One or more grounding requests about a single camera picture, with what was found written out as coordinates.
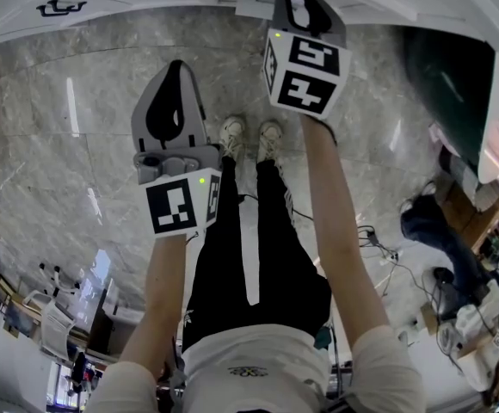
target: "chair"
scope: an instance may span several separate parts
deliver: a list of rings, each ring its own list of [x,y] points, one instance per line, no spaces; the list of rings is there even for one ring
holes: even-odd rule
[[[41,347],[68,361],[68,335],[76,324],[75,320],[62,312],[50,295],[33,291],[22,301],[23,305],[33,309],[30,303],[41,310]]]

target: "jeans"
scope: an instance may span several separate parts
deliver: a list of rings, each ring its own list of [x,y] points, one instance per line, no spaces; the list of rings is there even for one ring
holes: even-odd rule
[[[453,285],[461,296],[462,305],[472,302],[472,295],[490,280],[499,286],[499,274],[489,272],[464,243],[462,237],[447,223],[433,195],[419,196],[413,207],[401,215],[401,231],[409,240],[443,251],[453,264]]]
[[[234,160],[223,158],[216,222],[198,257],[182,350],[206,336],[255,324],[283,324],[313,337],[330,318],[331,290],[292,225],[291,195],[274,161],[257,165],[259,303],[250,305]]]

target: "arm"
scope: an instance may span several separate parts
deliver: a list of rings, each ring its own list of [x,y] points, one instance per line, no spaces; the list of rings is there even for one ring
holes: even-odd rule
[[[160,377],[171,338],[181,320],[186,236],[161,238],[154,244],[146,274],[146,311],[121,354]]]
[[[302,116],[301,124],[318,254],[353,348],[362,335],[389,320],[360,257],[353,202],[334,140],[311,118]]]

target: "marble floor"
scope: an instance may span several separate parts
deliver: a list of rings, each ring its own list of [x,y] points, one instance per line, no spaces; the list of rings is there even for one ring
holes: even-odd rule
[[[211,139],[229,114],[248,123],[240,193],[255,193],[257,130],[276,118],[295,207],[311,213],[305,148],[294,114],[270,107],[261,74],[268,24],[227,8],[151,9],[97,19],[65,31],[0,45],[0,268],[13,284],[40,287],[40,262],[73,279],[111,276],[125,304],[142,308],[151,240],[134,203],[132,110],[149,80],[170,60],[194,69]],[[331,115],[359,224],[420,274],[444,255],[405,241],[398,207],[437,172],[432,119],[408,83],[396,28],[348,27],[353,67]],[[241,205],[249,300],[257,300],[256,203]],[[312,223],[296,217],[302,244],[317,257]],[[203,237],[188,245],[190,294]],[[383,291],[391,264],[362,250]],[[425,297],[396,271],[384,296],[391,321],[408,322]]]

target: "white cube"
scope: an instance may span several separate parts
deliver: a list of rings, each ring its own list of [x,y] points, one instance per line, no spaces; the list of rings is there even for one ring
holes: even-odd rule
[[[215,222],[221,172],[203,169],[139,185],[139,210],[155,238],[204,230]]]
[[[271,28],[263,64],[270,103],[325,119],[345,87],[350,63],[347,49]]]

